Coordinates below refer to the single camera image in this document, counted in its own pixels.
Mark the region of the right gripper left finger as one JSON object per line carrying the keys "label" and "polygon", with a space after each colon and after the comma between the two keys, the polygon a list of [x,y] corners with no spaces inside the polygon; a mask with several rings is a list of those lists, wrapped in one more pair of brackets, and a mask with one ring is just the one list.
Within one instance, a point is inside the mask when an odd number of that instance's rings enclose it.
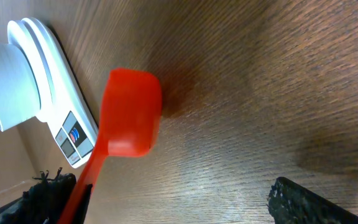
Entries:
{"label": "right gripper left finger", "polygon": [[74,174],[61,171],[52,179],[42,171],[20,198],[0,207],[0,224],[57,223],[76,185]]}

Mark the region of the red plastic measuring scoop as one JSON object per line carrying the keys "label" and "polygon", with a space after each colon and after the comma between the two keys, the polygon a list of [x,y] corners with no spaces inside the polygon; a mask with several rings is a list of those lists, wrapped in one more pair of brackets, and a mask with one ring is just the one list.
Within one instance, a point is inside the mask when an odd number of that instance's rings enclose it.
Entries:
{"label": "red plastic measuring scoop", "polygon": [[162,87],[149,72],[111,70],[103,93],[96,144],[65,205],[59,223],[71,223],[92,192],[107,157],[142,157],[154,146],[162,115]]}

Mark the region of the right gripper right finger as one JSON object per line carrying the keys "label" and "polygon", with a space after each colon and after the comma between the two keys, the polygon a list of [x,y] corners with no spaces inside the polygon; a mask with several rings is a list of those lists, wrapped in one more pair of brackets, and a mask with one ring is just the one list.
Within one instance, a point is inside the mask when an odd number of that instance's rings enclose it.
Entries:
{"label": "right gripper right finger", "polygon": [[358,224],[358,216],[286,177],[278,177],[268,195],[268,212],[279,224]]}

